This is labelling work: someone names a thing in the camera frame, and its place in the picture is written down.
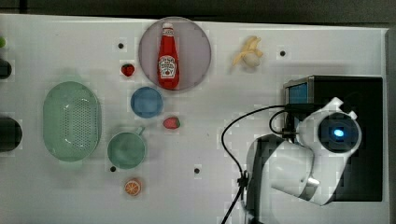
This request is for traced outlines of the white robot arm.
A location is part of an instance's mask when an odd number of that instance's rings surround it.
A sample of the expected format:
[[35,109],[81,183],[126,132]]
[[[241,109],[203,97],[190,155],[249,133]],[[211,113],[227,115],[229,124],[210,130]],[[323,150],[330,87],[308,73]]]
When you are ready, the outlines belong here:
[[273,218],[271,189],[319,206],[332,200],[362,141],[356,113],[344,112],[342,104],[334,97],[299,122],[295,142],[267,134],[250,145],[244,224],[267,224]]

